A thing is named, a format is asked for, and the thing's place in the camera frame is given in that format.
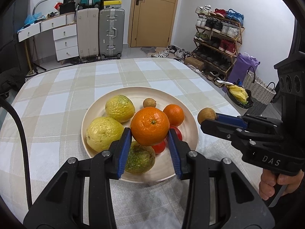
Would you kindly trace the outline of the person's right hand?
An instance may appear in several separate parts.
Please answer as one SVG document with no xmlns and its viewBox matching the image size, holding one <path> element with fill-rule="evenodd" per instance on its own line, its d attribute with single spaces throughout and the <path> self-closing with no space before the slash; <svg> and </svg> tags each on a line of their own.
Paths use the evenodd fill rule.
<svg viewBox="0 0 305 229">
<path fill-rule="evenodd" d="M 280 174 L 278 177 L 270 170 L 263 169 L 261 181 L 259 183 L 259 195 L 263 200 L 268 200 L 275 194 L 275 185 L 286 185 L 286 189 L 282 195 L 293 193 L 298 189 L 303 180 L 304 172 L 302 170 L 296 176 L 287 176 Z"/>
</svg>

